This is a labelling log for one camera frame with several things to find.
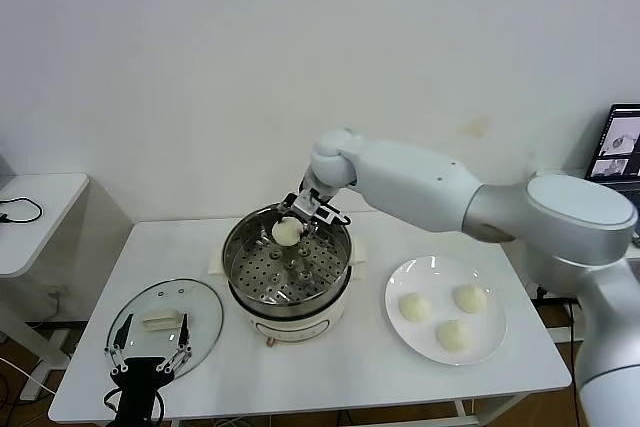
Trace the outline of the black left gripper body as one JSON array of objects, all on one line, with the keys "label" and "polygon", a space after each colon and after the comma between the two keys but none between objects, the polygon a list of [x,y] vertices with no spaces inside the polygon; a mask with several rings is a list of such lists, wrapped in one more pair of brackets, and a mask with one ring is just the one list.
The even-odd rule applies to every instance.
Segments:
[{"label": "black left gripper body", "polygon": [[159,390],[169,384],[169,373],[162,367],[163,357],[132,357],[110,375],[118,394],[118,403],[110,403],[115,412],[111,426],[159,426],[165,405]]}]

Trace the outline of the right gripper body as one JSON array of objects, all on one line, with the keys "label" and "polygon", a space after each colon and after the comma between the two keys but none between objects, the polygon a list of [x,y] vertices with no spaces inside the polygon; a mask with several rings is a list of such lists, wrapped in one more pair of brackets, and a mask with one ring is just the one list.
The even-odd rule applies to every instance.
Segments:
[{"label": "right gripper body", "polygon": [[299,217],[310,220],[317,210],[317,202],[309,189],[302,190],[292,203],[292,211]]}]

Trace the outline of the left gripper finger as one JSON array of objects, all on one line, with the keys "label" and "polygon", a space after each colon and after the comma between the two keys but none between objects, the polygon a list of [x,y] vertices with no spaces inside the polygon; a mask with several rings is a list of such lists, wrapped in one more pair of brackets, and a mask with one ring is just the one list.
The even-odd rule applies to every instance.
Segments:
[{"label": "left gripper finger", "polygon": [[191,356],[192,348],[190,346],[188,315],[184,314],[180,326],[177,347],[168,358],[158,365],[158,371],[165,374],[177,374],[178,371],[190,360]]},{"label": "left gripper finger", "polygon": [[111,369],[111,375],[117,375],[124,373],[128,370],[124,358],[124,349],[127,346],[127,339],[133,320],[133,314],[130,313],[124,320],[123,324],[116,329],[114,337],[111,341],[107,341],[107,345],[104,348],[105,355],[111,359],[113,368]]}]

